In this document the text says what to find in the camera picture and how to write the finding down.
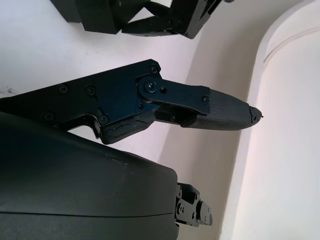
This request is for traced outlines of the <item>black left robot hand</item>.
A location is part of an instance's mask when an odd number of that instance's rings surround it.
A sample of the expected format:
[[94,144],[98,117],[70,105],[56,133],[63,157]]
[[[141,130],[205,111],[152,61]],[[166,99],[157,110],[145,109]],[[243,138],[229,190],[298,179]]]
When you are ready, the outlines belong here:
[[145,8],[153,16],[132,21],[122,33],[140,37],[182,35],[194,39],[221,0],[173,0],[170,7],[149,1]]

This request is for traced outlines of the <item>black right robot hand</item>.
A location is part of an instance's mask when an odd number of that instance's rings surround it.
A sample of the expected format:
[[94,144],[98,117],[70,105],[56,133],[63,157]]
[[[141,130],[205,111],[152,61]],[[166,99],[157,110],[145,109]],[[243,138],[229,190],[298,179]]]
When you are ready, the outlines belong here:
[[173,169],[111,144],[154,122],[239,131],[263,115],[160,71],[148,59],[0,100],[1,239],[175,240],[212,225]]

